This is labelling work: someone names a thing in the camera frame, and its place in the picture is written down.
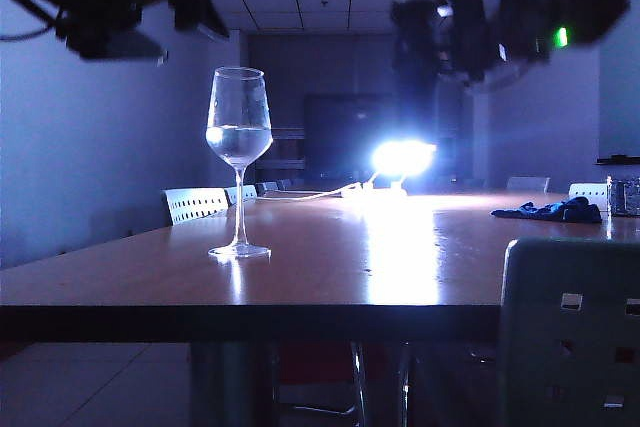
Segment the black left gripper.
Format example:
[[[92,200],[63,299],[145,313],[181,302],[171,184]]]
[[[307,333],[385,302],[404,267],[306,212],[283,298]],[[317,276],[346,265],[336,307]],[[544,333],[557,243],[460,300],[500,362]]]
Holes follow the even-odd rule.
[[[144,0],[151,5],[161,0]],[[212,0],[167,0],[174,28],[228,39],[229,29]],[[161,65],[168,51],[151,37],[132,30],[141,22],[141,0],[60,0],[56,35],[86,60],[149,60]]]

